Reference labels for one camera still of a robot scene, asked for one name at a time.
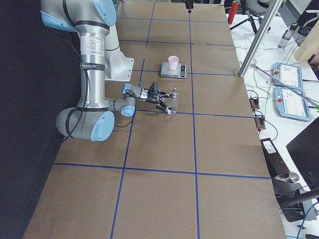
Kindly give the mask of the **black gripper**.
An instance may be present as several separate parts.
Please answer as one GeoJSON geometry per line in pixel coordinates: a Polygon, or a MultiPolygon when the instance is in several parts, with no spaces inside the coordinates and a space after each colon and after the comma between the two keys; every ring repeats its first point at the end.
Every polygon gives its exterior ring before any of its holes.
{"type": "Polygon", "coordinates": [[[172,110],[172,107],[166,105],[160,98],[169,98],[169,93],[158,91],[157,94],[150,94],[148,89],[148,97],[146,99],[146,102],[157,104],[156,108],[163,112],[172,110]]]}

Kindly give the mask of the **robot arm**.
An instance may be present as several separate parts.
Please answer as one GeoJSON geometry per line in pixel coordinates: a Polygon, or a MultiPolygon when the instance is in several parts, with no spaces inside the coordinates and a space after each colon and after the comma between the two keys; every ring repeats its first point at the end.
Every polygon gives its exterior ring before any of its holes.
{"type": "Polygon", "coordinates": [[[81,98],[56,119],[66,138],[106,140],[115,125],[114,113],[133,116],[138,100],[168,110],[163,102],[167,93],[157,83],[147,89],[130,84],[134,60],[120,50],[111,0],[43,0],[41,16],[45,26],[77,33],[80,39],[81,98]]]}

